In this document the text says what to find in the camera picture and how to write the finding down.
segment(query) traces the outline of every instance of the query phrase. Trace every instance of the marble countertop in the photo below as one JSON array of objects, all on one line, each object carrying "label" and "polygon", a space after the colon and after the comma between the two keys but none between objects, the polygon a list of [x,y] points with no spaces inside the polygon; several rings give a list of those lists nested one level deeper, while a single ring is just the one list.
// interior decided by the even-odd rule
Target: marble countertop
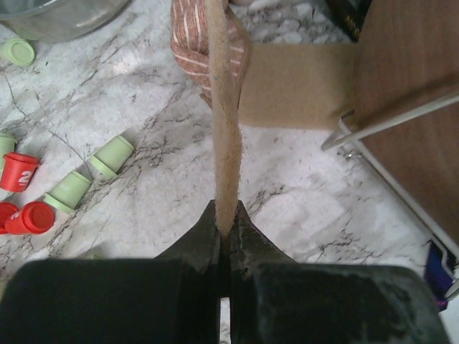
[{"label": "marble countertop", "polygon": [[[39,198],[72,169],[89,166],[90,155],[118,134],[136,147],[116,179],[89,168],[94,182],[80,208],[57,213],[47,233],[0,236],[0,280],[27,261],[96,247],[105,257],[155,257],[213,198],[210,111],[172,57],[169,6],[134,0],[92,34],[36,44],[31,67],[0,62],[0,130],[18,138],[20,153],[42,162],[24,193],[3,199],[22,206]],[[236,12],[256,42],[346,40],[310,4]],[[0,41],[11,35],[0,28]],[[299,262],[396,264],[422,272],[428,238],[358,158],[321,152],[328,133],[242,132],[240,199],[283,251]],[[451,327],[458,303],[445,317]],[[222,316],[222,342],[228,317]]]}]

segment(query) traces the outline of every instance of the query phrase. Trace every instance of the gray marble veining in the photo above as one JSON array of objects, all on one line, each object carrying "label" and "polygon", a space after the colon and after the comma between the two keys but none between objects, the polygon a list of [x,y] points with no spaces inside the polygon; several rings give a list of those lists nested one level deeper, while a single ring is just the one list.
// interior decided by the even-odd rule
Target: gray marble veining
[{"label": "gray marble veining", "polygon": [[[36,44],[31,67],[0,62],[1,131],[20,140],[19,152],[42,161],[26,192],[0,196],[22,206],[74,168],[94,178],[80,208],[58,212],[46,234],[0,236],[0,280],[29,260],[76,257],[91,247],[102,247],[106,257],[155,257],[213,198],[210,111],[172,57],[169,6],[134,0],[92,34]],[[257,42],[346,39],[309,4],[236,13]],[[0,29],[0,39],[11,35]],[[358,158],[320,151],[328,133],[242,132],[240,198],[255,224],[292,258],[397,264],[421,273],[428,238]],[[106,181],[87,160],[121,133],[136,150],[119,177]],[[445,313],[447,324],[459,317],[457,303]],[[222,342],[228,323],[225,313]]]}]

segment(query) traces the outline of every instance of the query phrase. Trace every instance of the light green plastic cup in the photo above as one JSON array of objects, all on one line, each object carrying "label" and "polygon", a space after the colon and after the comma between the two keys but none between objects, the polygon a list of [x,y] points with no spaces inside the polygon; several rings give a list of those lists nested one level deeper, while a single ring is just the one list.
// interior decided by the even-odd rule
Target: light green plastic cup
[{"label": "light green plastic cup", "polygon": [[106,143],[96,154],[90,158],[90,162],[107,178],[115,178],[121,166],[134,152],[131,145],[123,136],[118,135]]},{"label": "light green plastic cup", "polygon": [[35,60],[32,46],[21,38],[11,38],[0,44],[0,58],[7,59],[20,67],[30,66]]},{"label": "light green plastic cup", "polygon": [[17,144],[17,140],[14,136],[8,134],[0,134],[0,171],[3,171],[5,166],[5,159],[3,156],[10,152],[14,152],[14,146]]},{"label": "light green plastic cup", "polygon": [[73,212],[91,186],[91,181],[72,171],[67,174],[49,193],[44,194],[44,202],[67,214]]}]

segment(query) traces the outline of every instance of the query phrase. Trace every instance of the purple object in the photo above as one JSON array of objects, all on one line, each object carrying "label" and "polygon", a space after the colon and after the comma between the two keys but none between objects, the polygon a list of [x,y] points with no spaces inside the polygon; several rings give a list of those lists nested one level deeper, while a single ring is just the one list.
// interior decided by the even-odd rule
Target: purple object
[{"label": "purple object", "polygon": [[[454,270],[455,258],[447,251],[446,265],[450,271]],[[446,292],[453,285],[453,278],[442,267],[442,252],[433,242],[430,242],[429,255],[424,272],[424,280],[429,285],[432,293],[437,299],[440,312],[448,307],[448,300],[445,298]]]}]

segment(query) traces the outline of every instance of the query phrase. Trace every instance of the wooden panel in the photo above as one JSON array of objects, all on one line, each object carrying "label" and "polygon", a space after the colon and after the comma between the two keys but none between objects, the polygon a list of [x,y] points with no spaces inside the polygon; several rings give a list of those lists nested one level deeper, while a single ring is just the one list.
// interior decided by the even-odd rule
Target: wooden panel
[{"label": "wooden panel", "polygon": [[[459,1],[373,0],[355,64],[359,127],[459,88]],[[459,105],[363,139],[459,244]]]}]

